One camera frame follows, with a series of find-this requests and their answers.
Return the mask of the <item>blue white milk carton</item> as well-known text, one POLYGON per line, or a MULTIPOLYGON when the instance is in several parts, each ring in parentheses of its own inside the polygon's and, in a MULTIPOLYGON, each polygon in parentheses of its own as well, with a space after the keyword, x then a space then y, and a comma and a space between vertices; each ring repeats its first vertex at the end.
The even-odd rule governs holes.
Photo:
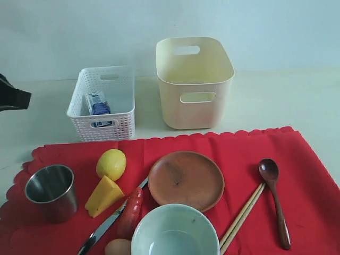
POLYGON ((111 113, 110 106, 101 90, 85 94, 85 100, 90 115, 106 115, 111 113))

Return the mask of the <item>yellow lemon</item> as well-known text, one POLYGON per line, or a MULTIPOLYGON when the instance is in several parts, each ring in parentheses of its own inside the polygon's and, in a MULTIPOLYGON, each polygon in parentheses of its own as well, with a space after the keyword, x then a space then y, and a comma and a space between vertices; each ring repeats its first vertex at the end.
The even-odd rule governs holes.
POLYGON ((110 149, 97 161, 96 173, 99 178, 107 176, 112 181, 117 181, 123 175, 126 165, 125 154, 121 150, 110 149))

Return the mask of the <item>yellow cheese wedge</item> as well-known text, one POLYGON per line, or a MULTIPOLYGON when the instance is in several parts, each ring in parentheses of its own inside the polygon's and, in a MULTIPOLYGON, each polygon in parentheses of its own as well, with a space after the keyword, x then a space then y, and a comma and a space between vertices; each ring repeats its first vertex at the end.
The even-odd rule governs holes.
POLYGON ((104 175, 86 202, 85 209, 90 217, 95 218, 123 197, 120 187, 104 175))

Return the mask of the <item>red sausage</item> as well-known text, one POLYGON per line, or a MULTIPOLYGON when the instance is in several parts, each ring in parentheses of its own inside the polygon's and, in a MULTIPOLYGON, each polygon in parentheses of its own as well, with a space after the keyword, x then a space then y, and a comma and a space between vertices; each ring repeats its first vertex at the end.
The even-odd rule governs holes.
POLYGON ((143 190, 137 187, 127 199, 127 203, 117 223, 116 237, 131 240, 138 224, 143 203, 143 190))

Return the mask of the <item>white perforated plastic basket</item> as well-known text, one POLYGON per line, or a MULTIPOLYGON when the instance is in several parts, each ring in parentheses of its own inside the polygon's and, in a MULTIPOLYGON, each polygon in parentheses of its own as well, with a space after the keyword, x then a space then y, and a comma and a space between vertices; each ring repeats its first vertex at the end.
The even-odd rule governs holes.
POLYGON ((132 67, 89 67, 79 73, 67 116, 82 141, 124 140, 134 136, 134 110, 132 67), (93 114, 92 95, 101 95, 110 112, 93 114))

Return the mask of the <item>stainless steel cup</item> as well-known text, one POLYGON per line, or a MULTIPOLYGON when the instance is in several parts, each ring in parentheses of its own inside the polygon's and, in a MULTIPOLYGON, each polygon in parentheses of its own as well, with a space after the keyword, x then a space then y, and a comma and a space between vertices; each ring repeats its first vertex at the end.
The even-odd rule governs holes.
POLYGON ((51 223, 70 220, 78 210, 73 171, 65 165, 46 166, 27 181, 26 198, 36 204, 51 223))

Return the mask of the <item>red scalloped table cloth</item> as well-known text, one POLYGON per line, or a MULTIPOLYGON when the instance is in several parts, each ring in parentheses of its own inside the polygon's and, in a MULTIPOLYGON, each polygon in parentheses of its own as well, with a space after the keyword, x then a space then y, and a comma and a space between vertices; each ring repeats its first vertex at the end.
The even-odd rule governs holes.
POLYGON ((258 163, 273 159, 279 167, 277 192, 292 242, 289 254, 339 254, 339 187, 303 136, 291 127, 236 133, 207 133, 125 141, 48 144, 32 152, 1 207, 1 254, 77 254, 88 236, 119 206, 117 202, 96 218, 84 206, 99 182, 96 163, 109 149, 127 157, 118 184, 131 193, 152 165, 174 151, 196 151, 221 169, 225 190, 217 205, 206 211, 218 236, 261 182, 258 163), (54 164, 70 167, 75 175, 79 209, 66 223, 47 222, 24 194, 37 170, 54 164))

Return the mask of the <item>steel table knife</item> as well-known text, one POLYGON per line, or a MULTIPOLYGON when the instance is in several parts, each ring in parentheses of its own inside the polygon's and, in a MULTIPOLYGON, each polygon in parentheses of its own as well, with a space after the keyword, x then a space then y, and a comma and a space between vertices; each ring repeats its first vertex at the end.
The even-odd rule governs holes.
POLYGON ((123 214, 127 205, 131 205, 132 202, 139 202, 138 205, 143 202, 143 188, 148 183, 146 177, 140 185, 136 188, 136 192, 133 192, 129 198, 127 198, 116 211, 114 211, 95 231, 93 231, 88 239, 81 246, 78 254, 87 254, 101 239, 101 237, 108 231, 108 229, 118 220, 123 214))

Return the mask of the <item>brown egg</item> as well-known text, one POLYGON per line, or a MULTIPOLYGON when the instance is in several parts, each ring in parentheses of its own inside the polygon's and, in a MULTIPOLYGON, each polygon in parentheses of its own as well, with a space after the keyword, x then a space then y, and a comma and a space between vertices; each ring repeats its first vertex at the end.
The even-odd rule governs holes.
POLYGON ((105 247, 105 255, 130 255, 131 241, 126 239, 115 239, 105 247))

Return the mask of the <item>cream plastic bin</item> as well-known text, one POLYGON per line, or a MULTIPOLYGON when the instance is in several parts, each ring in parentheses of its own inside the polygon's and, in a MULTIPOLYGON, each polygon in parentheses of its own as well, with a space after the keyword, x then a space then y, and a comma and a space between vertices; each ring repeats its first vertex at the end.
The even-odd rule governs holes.
POLYGON ((166 38, 155 58, 165 123, 178 130, 218 125, 235 74, 223 45, 210 37, 166 38))

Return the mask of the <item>brown wooden plate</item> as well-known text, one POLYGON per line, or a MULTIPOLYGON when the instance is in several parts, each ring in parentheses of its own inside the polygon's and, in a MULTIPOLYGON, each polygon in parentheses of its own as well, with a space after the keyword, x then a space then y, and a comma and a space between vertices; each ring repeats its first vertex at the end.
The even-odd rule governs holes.
POLYGON ((176 151, 154 163, 148 188, 159 205, 179 203, 205 212, 221 199, 225 181, 209 157, 194 151, 176 151))

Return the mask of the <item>pale green ceramic bowl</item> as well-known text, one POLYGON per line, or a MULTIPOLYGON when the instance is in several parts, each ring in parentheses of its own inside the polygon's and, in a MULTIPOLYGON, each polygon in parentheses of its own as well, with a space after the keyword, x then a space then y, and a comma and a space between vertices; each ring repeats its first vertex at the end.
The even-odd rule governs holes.
POLYGON ((159 206, 137 225, 131 254, 220 254, 219 239, 210 220, 193 207, 159 206))

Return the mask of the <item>dark wooden spoon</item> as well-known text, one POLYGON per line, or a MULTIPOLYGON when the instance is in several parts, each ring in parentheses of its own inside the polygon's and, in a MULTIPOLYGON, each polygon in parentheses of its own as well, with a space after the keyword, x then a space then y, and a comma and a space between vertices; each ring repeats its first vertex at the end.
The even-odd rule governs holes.
POLYGON ((284 250, 289 250, 291 248, 290 234, 287 228, 284 213, 276 190, 276 184, 279 178, 279 168, 277 164, 272 159, 269 158, 262 159, 258 164, 258 168, 261 177, 266 182, 273 195, 277 216, 279 241, 281 247, 284 250))

